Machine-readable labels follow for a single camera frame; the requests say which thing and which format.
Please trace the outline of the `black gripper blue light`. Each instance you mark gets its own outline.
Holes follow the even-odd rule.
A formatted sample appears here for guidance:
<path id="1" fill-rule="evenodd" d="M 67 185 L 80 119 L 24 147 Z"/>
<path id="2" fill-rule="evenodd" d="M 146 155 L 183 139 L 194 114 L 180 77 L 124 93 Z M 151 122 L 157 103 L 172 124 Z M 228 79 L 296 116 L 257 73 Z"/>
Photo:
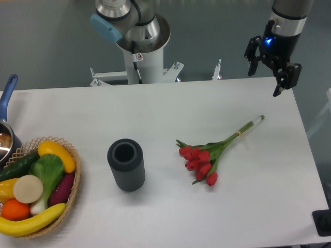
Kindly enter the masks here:
<path id="1" fill-rule="evenodd" d="M 263 38 L 255 36 L 249 40 L 244 53 L 244 57 L 248 59 L 250 65 L 248 76 L 256 73 L 262 56 L 262 62 L 272 70 L 276 78 L 277 86 L 273 97 L 277 97 L 283 90 L 291 89 L 297 85 L 302 65 L 290 62 L 290 58 L 301 31 L 301 20 L 270 19 Z M 256 56 L 259 47 L 261 56 Z"/>

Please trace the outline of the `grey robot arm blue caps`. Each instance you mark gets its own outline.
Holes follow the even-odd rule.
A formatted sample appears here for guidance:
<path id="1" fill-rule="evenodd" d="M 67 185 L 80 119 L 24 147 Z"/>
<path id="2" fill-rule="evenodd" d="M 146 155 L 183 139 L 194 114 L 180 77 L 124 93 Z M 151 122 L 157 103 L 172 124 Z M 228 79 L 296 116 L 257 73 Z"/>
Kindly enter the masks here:
<path id="1" fill-rule="evenodd" d="M 312 1 L 274 1 L 263 36 L 248 42 L 244 57 L 250 64 L 248 75 L 258 63 L 271 69 L 277 86 L 276 97 L 296 86 L 302 66 L 290 57 L 303 30 Z M 95 31 L 123 51 L 129 84 L 174 82 L 179 69 L 163 69 L 163 48 L 170 39 L 167 21 L 155 13 L 154 1 L 96 1 L 91 16 Z"/>

